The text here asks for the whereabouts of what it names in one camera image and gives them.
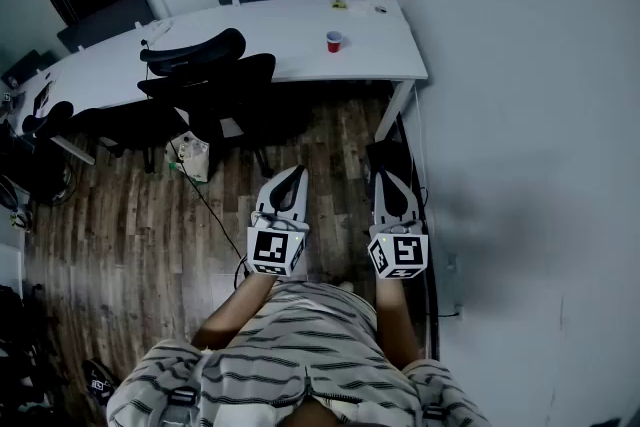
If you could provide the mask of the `white desk leg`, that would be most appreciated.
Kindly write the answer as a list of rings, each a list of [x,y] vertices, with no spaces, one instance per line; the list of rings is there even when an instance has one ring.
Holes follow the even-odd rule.
[[[393,95],[375,132],[375,142],[380,142],[386,138],[397,116],[402,114],[415,83],[415,80],[407,80],[399,82],[395,86]]]

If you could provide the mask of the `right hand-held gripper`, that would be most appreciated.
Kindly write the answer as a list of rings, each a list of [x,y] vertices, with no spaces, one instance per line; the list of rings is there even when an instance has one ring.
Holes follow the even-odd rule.
[[[375,222],[397,219],[395,224],[372,225],[369,257],[380,279],[410,279],[428,267],[428,235],[419,219],[414,192],[396,175],[380,168],[374,179]]]

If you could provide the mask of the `person's right forearm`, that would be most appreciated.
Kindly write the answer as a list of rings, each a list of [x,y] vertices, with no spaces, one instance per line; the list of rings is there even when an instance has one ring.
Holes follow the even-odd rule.
[[[377,343],[399,370],[420,359],[418,339],[411,323],[400,280],[376,279]]]

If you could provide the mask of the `black office chair with headrest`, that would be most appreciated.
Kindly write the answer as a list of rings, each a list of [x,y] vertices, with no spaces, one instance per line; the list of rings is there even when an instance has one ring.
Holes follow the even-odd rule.
[[[227,28],[196,45],[169,49],[144,48],[140,60],[154,75],[138,88],[166,106],[188,115],[190,131],[211,145],[224,141],[221,121],[231,118],[251,147],[261,174],[273,169],[264,153],[266,144],[278,144],[303,129],[306,103],[296,83],[272,81],[276,57],[258,53],[246,57],[246,40]]]

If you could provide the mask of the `black skirting board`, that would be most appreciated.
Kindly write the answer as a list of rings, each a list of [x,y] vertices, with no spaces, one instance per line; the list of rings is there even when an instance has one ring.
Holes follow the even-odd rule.
[[[409,148],[409,141],[406,135],[402,116],[396,116],[396,127],[400,136],[401,144],[408,153],[411,160],[411,179],[410,186],[419,201],[419,218],[423,222],[422,232],[429,235],[429,228],[426,220],[426,205],[428,199],[428,189],[421,185],[415,159]],[[436,277],[434,270],[434,262],[432,255],[432,246],[428,246],[427,269],[424,271],[424,290],[425,290],[425,317],[427,319],[426,337],[428,341],[427,353],[428,357],[434,360],[440,360],[440,331],[439,331],[439,307],[437,297]]]

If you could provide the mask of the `person's left forearm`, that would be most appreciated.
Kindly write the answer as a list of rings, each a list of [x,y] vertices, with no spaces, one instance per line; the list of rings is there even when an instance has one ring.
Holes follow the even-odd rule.
[[[201,325],[191,344],[199,350],[221,350],[265,304],[277,281],[273,275],[252,273]]]

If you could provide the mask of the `white plastic bag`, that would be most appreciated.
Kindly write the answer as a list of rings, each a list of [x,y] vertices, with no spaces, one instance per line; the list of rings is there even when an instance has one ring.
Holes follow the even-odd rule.
[[[165,160],[197,183],[209,180],[210,145],[191,131],[171,139],[165,146]]]

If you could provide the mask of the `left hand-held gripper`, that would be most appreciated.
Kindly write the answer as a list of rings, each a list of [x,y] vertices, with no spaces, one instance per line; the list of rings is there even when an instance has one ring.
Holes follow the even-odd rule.
[[[309,225],[300,222],[306,219],[308,187],[309,173],[298,165],[278,173],[260,189],[258,211],[251,214],[247,229],[247,263],[253,272],[293,275],[309,233]]]

